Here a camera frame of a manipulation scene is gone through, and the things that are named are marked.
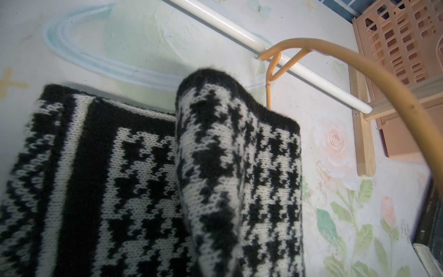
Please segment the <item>wooden clothes rack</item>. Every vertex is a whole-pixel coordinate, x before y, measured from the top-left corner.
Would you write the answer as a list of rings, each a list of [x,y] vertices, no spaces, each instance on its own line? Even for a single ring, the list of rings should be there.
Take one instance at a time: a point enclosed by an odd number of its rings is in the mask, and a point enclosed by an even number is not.
[[[263,53],[271,48],[258,36],[235,24],[220,13],[204,5],[200,1],[173,1],[173,4],[182,8],[184,11],[196,16],[205,23],[211,25],[217,30],[236,39],[252,50]],[[295,56],[300,49],[290,48],[281,52],[281,59],[276,65],[274,73],[277,73],[288,61]],[[371,132],[371,121],[369,115],[374,111],[370,101],[368,81],[370,78],[350,66],[350,84],[351,93],[346,93],[328,80],[320,77],[318,74],[308,68],[298,65],[292,66],[288,71],[298,77],[315,85],[321,90],[342,101],[353,108],[354,117],[354,140],[357,172],[360,176],[373,176],[376,172],[376,161],[373,146],[373,135]]]

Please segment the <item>orange clothes hanger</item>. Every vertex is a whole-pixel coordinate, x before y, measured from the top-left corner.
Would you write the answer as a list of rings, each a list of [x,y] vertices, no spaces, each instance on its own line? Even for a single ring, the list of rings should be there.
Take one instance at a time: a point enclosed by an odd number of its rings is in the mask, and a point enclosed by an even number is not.
[[[300,51],[291,58],[277,73],[274,73],[276,65],[281,59],[281,52],[290,48],[298,48]],[[310,38],[294,38],[284,40],[267,49],[258,56],[265,61],[271,59],[266,73],[266,104],[270,105],[270,84],[287,72],[299,60],[312,51],[324,55],[331,55],[363,73],[371,81],[376,83],[384,93],[387,100],[399,113],[401,119],[412,134],[425,161],[430,167],[434,185],[439,193],[443,193],[443,136],[438,130],[425,108],[419,103],[414,94],[394,75],[383,69],[370,59],[337,44]]]

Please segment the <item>floral table mat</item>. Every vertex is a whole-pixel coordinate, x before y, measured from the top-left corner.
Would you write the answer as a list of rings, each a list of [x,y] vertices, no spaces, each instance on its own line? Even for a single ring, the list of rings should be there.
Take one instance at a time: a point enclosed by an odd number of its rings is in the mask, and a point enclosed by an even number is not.
[[[357,51],[352,25],[303,1],[200,1],[269,46],[319,38]],[[175,113],[180,84],[200,69],[224,72],[266,108],[269,61],[173,1],[1,2],[1,202],[36,103],[50,84]],[[351,93],[347,63],[311,53],[298,63]],[[412,240],[429,169],[387,158],[375,126],[376,172],[357,172],[354,113],[285,73],[270,111],[301,135],[302,277],[424,277]]]

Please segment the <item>black white houndstooth scarf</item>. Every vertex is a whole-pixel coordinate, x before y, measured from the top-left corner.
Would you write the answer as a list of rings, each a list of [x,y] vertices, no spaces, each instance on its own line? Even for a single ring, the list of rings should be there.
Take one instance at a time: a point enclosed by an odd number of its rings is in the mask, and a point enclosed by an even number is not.
[[[175,113],[50,84],[1,202],[3,277],[301,277],[298,123],[228,74]]]

